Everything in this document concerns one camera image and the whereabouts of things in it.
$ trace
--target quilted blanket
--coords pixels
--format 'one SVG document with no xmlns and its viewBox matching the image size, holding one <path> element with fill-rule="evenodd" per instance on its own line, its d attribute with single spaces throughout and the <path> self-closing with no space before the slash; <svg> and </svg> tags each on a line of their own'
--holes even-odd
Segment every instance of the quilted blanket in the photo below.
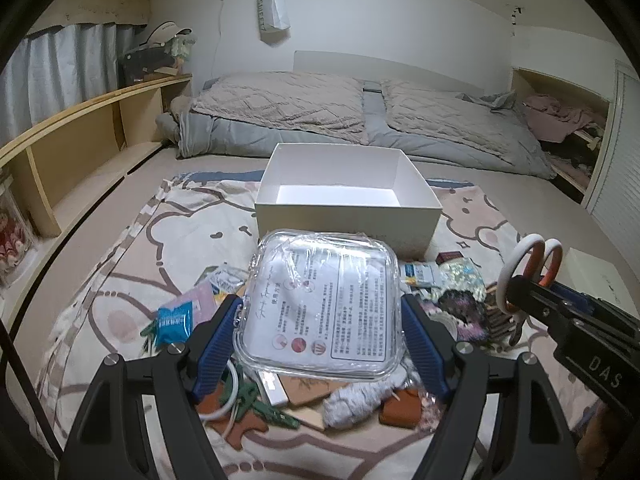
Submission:
<svg viewBox="0 0 640 480">
<path fill-rule="evenodd" d="M 367 144 L 362 83 L 306 72 L 257 72 L 221 78 L 191 109 L 213 117 L 325 134 Z"/>
<path fill-rule="evenodd" d="M 452 140 L 513 162 L 517 138 L 514 128 L 531 133 L 511 116 L 510 110 L 495 110 L 468 102 L 453 92 L 437 92 L 416 83 L 382 82 L 386 122 L 400 132 Z"/>
<path fill-rule="evenodd" d="M 105 355 L 139 357 L 139 332 L 156 310 L 222 263 L 247 268 L 257 246 L 254 201 L 262 172 L 194 173 L 164 181 L 135 222 L 87 277 L 50 336 L 37 384 L 55 435 L 64 446 L 82 397 Z M 478 186 L 430 180 L 443 205 L 428 258 L 461 251 L 485 283 L 497 279 L 518 234 Z M 511 355 L 535 352 L 570 422 L 595 396 L 553 359 L 544 327 L 527 326 Z M 497 399 L 490 396 L 479 431 L 477 466 L 489 446 Z M 174 474 L 153 397 L 144 397 L 150 444 L 160 478 Z M 421 431 L 382 426 L 376 416 L 349 431 L 320 433 L 272 427 L 245 434 L 236 451 L 207 429 L 226 474 L 247 480 L 383 480 L 412 478 L 430 441 Z"/>
</svg>

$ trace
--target gray bed sheet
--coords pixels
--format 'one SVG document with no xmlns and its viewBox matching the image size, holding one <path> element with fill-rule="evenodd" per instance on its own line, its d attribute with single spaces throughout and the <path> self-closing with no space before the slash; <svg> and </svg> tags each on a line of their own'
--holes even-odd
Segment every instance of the gray bed sheet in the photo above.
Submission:
<svg viewBox="0 0 640 480">
<path fill-rule="evenodd" d="M 546 160 L 540 144 L 510 110 L 502 114 L 504 120 L 519 128 L 512 128 L 518 136 L 512 163 L 471 146 L 447 139 L 398 132 L 386 124 L 386 108 L 382 94 L 366 91 L 363 97 L 366 132 L 371 146 L 398 148 L 411 160 L 436 162 L 478 170 L 504 171 L 553 178 L 555 173 Z M 156 119 L 164 136 L 178 144 L 180 156 L 218 155 L 269 157 L 279 142 L 328 142 L 347 144 L 347 141 L 299 130 L 278 130 L 254 124 L 214 118 L 196 112 L 180 114 L 179 125 L 170 114 Z"/>
</svg>

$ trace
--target white wall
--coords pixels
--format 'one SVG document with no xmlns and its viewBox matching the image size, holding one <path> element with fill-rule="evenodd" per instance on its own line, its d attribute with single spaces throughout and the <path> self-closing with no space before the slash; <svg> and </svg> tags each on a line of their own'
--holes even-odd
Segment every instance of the white wall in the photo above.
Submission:
<svg viewBox="0 0 640 480">
<path fill-rule="evenodd" d="M 187 69 L 199 91 L 211 75 L 291 70 L 295 50 L 379 57 L 469 82 L 486 92 L 504 90 L 510 70 L 511 25 L 469 0 L 286 0 L 290 35 L 260 40 L 256 0 L 152 0 L 146 35 L 165 20 L 198 37 Z"/>
<path fill-rule="evenodd" d="M 514 67 L 554 75 L 607 99 L 613 97 L 616 60 L 630 64 L 618 44 L 554 28 L 517 26 L 512 45 Z"/>
</svg>

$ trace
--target blue packet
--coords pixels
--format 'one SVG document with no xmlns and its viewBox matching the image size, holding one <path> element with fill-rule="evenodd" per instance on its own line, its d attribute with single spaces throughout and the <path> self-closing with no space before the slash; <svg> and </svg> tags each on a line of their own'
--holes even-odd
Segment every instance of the blue packet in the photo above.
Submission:
<svg viewBox="0 0 640 480">
<path fill-rule="evenodd" d="M 156 348 L 163 344 L 184 343 L 193 329 L 193 304 L 187 301 L 173 309 L 158 309 Z"/>
</svg>

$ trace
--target white shutter door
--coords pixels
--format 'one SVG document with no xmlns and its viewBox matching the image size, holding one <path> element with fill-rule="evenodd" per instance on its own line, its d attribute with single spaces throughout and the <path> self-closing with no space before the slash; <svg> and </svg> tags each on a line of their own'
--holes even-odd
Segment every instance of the white shutter door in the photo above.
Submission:
<svg viewBox="0 0 640 480">
<path fill-rule="evenodd" d="M 614 121 L 591 213 L 640 278 L 640 82 L 624 72 L 616 79 Z"/>
</svg>

